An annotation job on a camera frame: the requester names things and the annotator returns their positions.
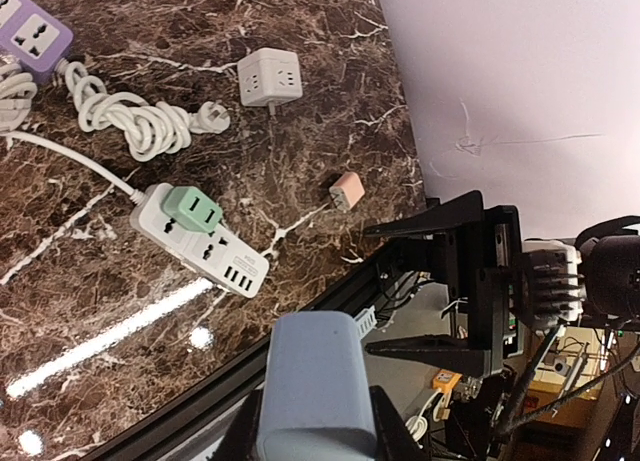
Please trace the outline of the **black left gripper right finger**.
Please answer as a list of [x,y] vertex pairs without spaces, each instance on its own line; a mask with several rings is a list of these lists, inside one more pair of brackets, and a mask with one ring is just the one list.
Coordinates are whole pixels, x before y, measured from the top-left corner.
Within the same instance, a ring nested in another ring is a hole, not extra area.
[[381,386],[369,388],[376,428],[377,446],[374,456],[379,461],[419,461],[425,459],[398,411]]

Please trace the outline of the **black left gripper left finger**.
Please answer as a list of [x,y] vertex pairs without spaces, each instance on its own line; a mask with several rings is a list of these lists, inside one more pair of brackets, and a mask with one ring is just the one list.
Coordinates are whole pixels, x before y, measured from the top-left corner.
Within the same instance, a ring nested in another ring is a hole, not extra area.
[[212,461],[257,460],[256,440],[262,406],[263,391],[254,390],[241,407],[214,452]]

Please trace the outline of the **white power strip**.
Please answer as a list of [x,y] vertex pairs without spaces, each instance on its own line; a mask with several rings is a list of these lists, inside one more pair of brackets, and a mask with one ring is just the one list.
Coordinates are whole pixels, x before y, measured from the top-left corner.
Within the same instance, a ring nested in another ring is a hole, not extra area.
[[168,183],[150,186],[130,215],[131,226],[199,275],[236,295],[255,297],[269,261],[222,224],[211,234],[179,226],[161,210],[171,188]]

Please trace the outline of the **blue plug adapter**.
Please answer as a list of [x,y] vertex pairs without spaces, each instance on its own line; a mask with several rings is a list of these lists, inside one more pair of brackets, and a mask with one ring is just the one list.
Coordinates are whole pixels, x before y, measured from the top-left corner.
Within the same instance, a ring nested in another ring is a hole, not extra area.
[[281,317],[271,333],[256,451],[261,460],[372,460],[377,433],[355,320]]

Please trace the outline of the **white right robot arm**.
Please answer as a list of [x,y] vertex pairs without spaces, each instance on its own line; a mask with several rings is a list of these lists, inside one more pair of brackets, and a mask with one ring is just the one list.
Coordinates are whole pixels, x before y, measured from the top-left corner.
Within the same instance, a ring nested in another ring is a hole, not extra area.
[[521,236],[512,205],[487,208],[474,190],[447,202],[432,198],[413,217],[371,226],[393,239],[402,272],[426,272],[466,307],[467,336],[423,335],[367,345],[370,355],[420,362],[476,378],[501,371],[505,341],[519,326],[548,332],[639,327],[636,216],[614,218],[575,239]]

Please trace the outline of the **pink plug adapter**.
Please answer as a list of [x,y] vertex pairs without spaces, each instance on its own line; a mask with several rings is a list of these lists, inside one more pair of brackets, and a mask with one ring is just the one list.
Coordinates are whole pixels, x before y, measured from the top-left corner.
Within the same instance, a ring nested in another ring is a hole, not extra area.
[[345,172],[329,187],[329,195],[335,208],[349,212],[364,196],[365,189],[359,175]]

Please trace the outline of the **green plug adapter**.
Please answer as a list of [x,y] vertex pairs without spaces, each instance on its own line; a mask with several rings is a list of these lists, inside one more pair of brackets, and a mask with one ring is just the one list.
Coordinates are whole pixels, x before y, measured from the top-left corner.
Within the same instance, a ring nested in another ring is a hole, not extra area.
[[176,186],[161,203],[164,214],[187,231],[211,234],[223,216],[222,208],[195,186]]

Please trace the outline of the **purple power strip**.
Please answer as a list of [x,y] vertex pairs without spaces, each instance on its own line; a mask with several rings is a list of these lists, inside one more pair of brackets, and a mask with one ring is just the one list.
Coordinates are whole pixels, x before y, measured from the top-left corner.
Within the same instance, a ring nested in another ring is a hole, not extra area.
[[1,55],[17,61],[38,85],[51,78],[74,34],[32,0],[1,0]]

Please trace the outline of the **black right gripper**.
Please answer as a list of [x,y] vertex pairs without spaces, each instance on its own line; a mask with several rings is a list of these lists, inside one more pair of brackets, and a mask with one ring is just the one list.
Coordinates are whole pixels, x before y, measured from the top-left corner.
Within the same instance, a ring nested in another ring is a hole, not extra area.
[[467,314],[465,339],[422,335],[368,343],[373,356],[418,362],[467,376],[491,376],[523,354],[521,323],[510,312],[514,257],[521,252],[517,208],[484,211],[473,190],[412,217],[366,227],[367,238],[417,238],[444,234],[446,285]]

